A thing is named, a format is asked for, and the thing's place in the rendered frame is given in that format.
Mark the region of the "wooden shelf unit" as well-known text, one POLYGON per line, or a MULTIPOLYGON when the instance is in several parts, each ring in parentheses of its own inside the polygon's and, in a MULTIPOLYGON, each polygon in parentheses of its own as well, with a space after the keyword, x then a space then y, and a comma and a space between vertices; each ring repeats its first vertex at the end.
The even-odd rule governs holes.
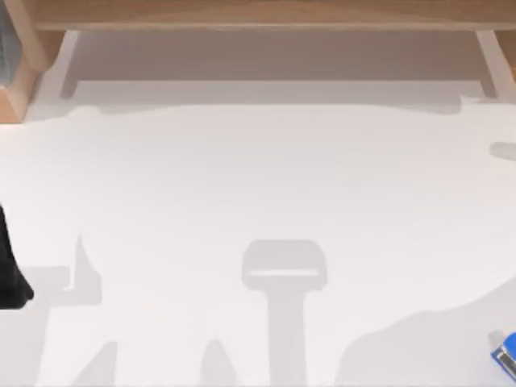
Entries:
POLYGON ((516 104, 516 0, 0 0, 48 75, 38 119, 94 106, 370 105, 455 113, 516 104))

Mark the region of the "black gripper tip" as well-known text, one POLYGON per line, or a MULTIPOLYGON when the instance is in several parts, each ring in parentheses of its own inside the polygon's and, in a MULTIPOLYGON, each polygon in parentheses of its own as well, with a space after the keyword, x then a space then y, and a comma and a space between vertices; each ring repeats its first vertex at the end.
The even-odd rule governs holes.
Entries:
POLYGON ((0 205, 0 310, 22 309, 34 296, 33 288, 16 262, 5 212, 0 205))

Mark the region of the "blue stapler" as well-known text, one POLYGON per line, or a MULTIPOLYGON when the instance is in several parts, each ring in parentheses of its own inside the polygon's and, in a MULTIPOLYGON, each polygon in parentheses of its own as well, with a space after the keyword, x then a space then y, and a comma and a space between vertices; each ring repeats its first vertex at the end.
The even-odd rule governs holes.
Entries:
POLYGON ((489 334, 491 356, 503 371, 516 383, 516 332, 506 335, 503 331, 489 334))

